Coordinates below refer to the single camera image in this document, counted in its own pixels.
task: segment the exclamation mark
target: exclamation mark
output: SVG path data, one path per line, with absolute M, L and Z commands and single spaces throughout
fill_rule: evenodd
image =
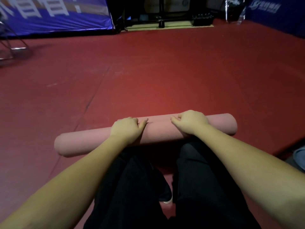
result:
M 76 9 L 76 12 L 78 13 L 81 13 L 81 8 L 79 7 L 79 5 L 74 5 L 75 6 L 75 9 Z

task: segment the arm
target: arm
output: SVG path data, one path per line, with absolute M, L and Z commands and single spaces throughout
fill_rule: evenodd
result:
M 172 117 L 182 131 L 200 138 L 221 160 L 237 185 L 279 223 L 305 228 L 305 175 L 280 159 L 230 137 L 200 112 Z
M 142 133 L 147 120 L 114 123 L 110 137 L 65 169 L 10 215 L 0 229 L 73 228 L 91 204 L 107 169 L 118 154 Z

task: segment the person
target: person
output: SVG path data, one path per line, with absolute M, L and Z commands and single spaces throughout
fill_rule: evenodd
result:
M 189 110 L 171 121 L 197 138 L 182 146 L 177 160 L 176 217 L 167 220 L 162 213 L 159 201 L 171 193 L 160 172 L 136 149 L 125 149 L 147 123 L 129 117 L 115 122 L 106 141 L 30 196 L 0 228 L 73 228 L 93 199 L 85 229 L 260 228 L 242 192 L 283 227 L 305 228 L 303 173 L 220 132 L 201 112 Z

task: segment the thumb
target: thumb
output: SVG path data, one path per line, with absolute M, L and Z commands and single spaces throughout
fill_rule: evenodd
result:
M 180 120 L 178 120 L 176 117 L 174 117 L 174 116 L 171 116 L 170 117 L 170 120 L 171 120 L 171 122 L 174 124 L 174 125 L 176 125 L 177 127 L 179 127 L 180 126 Z
M 141 132 L 143 132 L 143 130 L 144 130 L 146 124 L 147 124 L 147 121 L 148 121 L 148 118 L 145 119 L 145 120 L 143 120 L 143 121 L 139 124 L 139 130 L 140 130 Z

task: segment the forearm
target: forearm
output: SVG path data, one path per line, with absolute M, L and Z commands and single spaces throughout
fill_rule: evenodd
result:
M 210 125 L 196 130 L 196 136 L 222 161 L 241 190 L 280 223 L 290 228 L 305 226 L 299 221 L 302 217 L 297 219 L 305 209 L 303 173 Z
M 125 140 L 110 137 L 40 188 L 0 228 L 73 227 L 88 209 L 107 169 L 125 146 Z

